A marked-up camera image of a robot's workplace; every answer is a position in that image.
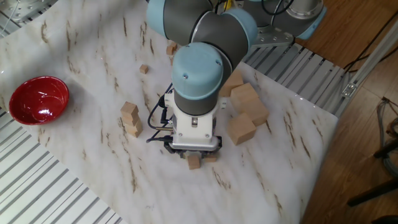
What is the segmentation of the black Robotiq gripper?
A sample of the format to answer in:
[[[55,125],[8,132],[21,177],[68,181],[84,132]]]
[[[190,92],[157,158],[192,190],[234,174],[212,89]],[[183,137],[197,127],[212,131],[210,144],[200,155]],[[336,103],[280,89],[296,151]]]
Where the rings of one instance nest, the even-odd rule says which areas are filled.
[[[189,144],[177,145],[173,143],[172,136],[165,136],[164,148],[171,154],[178,154],[181,159],[186,159],[188,154],[198,154],[202,159],[209,155],[216,155],[222,148],[221,136],[213,136],[210,145]]]

